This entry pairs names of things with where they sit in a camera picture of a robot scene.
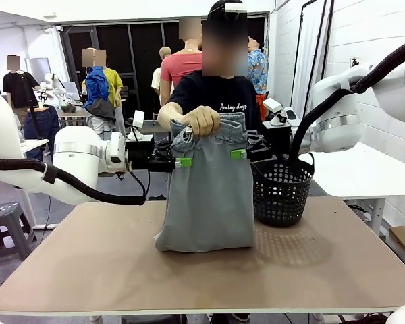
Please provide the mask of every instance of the black cap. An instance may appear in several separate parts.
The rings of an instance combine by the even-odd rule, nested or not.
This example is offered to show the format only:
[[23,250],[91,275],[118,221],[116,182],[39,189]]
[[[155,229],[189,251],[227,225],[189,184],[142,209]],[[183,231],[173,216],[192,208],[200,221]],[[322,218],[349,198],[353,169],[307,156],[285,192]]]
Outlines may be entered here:
[[243,1],[219,0],[216,2],[210,9],[204,29],[211,36],[222,38],[223,41],[247,40],[248,14],[225,12],[226,3],[243,3]]

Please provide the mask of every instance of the blue floral shirt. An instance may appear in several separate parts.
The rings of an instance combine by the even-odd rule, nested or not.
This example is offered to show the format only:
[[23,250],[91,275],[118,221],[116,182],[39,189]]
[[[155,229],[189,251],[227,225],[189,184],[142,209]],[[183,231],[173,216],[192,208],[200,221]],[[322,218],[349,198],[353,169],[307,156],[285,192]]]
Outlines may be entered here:
[[269,62],[260,49],[255,49],[249,53],[248,73],[249,80],[254,84],[258,95],[265,95],[267,92],[267,74],[269,72]]

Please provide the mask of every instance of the white curtain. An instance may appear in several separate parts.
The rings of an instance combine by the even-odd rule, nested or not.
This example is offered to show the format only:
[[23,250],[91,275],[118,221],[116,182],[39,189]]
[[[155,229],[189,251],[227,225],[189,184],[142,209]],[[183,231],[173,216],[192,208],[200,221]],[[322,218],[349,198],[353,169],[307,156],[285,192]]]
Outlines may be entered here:
[[[318,42],[319,26],[321,24],[321,15],[323,14],[325,0],[317,0],[306,6],[303,10],[303,23],[300,34],[300,42],[297,52],[297,66],[292,91],[291,107],[301,119],[305,111],[306,96],[309,89],[312,89],[317,80],[321,78],[321,64],[325,53],[325,41],[327,38],[327,27],[329,21],[329,12],[331,1],[327,0],[325,4],[325,13],[321,27],[321,37]],[[313,59],[317,49],[317,56],[314,68]],[[311,109],[311,97],[308,98],[306,112]]]

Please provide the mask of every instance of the hand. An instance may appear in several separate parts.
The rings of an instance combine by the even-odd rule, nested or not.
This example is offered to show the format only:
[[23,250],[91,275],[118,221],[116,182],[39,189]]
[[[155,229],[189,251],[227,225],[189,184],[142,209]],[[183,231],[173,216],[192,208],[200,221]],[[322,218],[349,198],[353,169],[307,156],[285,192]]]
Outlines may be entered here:
[[207,106],[200,106],[185,114],[180,118],[180,122],[190,125],[197,136],[207,136],[216,132],[221,126],[218,112]]

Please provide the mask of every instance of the black basket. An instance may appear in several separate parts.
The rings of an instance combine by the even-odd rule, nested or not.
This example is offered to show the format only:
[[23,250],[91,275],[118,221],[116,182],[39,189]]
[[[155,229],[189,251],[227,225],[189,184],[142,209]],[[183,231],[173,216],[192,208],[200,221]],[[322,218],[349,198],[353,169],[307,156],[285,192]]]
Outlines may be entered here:
[[297,160],[289,167],[277,159],[252,164],[254,176],[254,216],[261,223],[274,227],[297,224],[314,174],[312,165]]

